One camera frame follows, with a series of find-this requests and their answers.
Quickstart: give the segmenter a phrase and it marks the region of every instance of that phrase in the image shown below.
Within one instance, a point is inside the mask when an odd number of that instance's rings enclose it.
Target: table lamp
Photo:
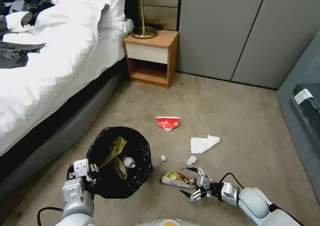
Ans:
[[[142,25],[141,27],[135,27],[131,31],[131,35],[134,38],[139,38],[139,39],[147,39],[147,38],[153,38],[157,36],[158,31],[152,27],[147,27],[144,24],[144,4],[143,0],[140,0],[141,2],[141,18],[142,18]]]

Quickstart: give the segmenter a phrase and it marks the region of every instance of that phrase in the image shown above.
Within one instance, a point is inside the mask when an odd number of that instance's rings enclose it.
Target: wooden nightstand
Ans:
[[[126,37],[130,81],[168,89],[177,67],[178,36],[179,32],[161,30],[150,39]]]

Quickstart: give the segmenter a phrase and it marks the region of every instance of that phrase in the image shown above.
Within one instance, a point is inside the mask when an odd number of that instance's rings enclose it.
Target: red snack wrapper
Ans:
[[[178,127],[180,123],[180,118],[178,117],[157,117],[158,125],[165,131],[170,131]]]

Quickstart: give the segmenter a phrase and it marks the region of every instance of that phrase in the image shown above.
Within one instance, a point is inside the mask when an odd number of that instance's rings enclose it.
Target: white tissue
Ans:
[[[190,158],[187,159],[187,161],[185,161],[185,163],[182,166],[182,169],[185,169],[187,167],[190,167],[192,164],[194,164],[197,161],[197,158],[195,156],[191,156]]]
[[[207,138],[191,138],[191,153],[203,153],[219,142],[219,137],[209,134]]]

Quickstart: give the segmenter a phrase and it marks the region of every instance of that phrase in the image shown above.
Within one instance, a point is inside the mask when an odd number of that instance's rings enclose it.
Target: floor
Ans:
[[[180,125],[165,132],[157,126],[157,116],[181,117]],[[85,157],[103,128],[119,125],[141,132],[150,143],[152,155],[164,154],[167,161],[128,199],[105,200],[96,196],[96,225],[134,225],[158,218],[180,218],[199,225],[252,225],[237,208],[208,198],[191,203],[179,188],[159,183],[164,171],[195,176],[180,170],[180,166],[191,155],[190,138],[207,134],[219,136],[221,141],[196,155],[195,166],[201,166],[216,181],[232,172],[241,184],[258,187],[303,224],[319,225],[320,207],[275,91],[185,74],[177,74],[169,90],[125,83],[74,147],[7,199],[6,208],[19,204],[10,211],[4,225],[36,225],[40,208],[63,207],[61,188],[67,165]],[[226,181],[236,184],[232,178]],[[43,212],[42,225],[55,225],[60,215]]]

